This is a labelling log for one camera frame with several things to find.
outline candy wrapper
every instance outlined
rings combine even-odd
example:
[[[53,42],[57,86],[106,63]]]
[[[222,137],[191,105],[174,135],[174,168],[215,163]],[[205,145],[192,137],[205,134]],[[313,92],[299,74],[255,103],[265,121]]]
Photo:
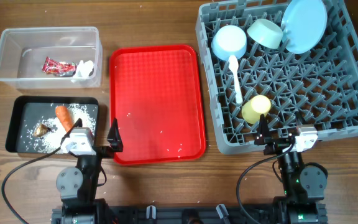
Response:
[[[76,67],[77,65],[74,62],[57,62],[47,57],[42,72],[54,74],[57,77],[72,77],[75,74]]]

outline red plastic tray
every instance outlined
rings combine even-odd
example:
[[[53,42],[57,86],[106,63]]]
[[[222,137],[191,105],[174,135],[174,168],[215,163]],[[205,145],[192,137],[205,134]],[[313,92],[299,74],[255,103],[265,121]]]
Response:
[[[195,51],[188,45],[119,49],[110,58],[110,120],[122,165],[185,161],[205,152]]]

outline orange carrot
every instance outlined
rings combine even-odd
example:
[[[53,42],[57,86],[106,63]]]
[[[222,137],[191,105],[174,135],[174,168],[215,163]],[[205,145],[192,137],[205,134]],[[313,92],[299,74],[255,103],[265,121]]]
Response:
[[[67,107],[58,106],[55,109],[55,113],[66,131],[70,130],[73,127],[74,124],[71,120],[70,112],[68,111]]]

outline brown food item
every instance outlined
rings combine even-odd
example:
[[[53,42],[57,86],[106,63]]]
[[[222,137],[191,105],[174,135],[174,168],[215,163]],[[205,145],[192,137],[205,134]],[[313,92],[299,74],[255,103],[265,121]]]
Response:
[[[55,109],[55,113],[65,130],[69,131],[73,127],[74,123],[73,120],[71,120],[70,112],[67,107],[58,106]]]
[[[33,135],[39,138],[46,134],[48,131],[48,127],[46,127],[44,124],[39,124],[38,127],[35,129]]]

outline light blue plate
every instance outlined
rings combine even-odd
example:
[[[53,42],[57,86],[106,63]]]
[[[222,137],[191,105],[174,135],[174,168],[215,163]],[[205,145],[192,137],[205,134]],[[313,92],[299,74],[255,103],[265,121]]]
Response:
[[[323,37],[327,26],[327,9],[322,0],[293,0],[284,12],[283,43],[290,39],[287,50],[302,54],[312,49]]]

